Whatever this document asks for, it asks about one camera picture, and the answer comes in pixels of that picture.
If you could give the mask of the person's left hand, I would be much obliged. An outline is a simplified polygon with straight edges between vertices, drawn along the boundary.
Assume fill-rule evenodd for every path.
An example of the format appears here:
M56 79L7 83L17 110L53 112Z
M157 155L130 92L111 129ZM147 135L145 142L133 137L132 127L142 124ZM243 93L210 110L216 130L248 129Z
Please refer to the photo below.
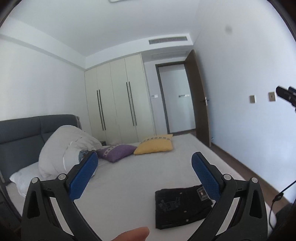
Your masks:
M121 233L112 241L145 241L148 236L149 236L149 228L139 227L139 228Z

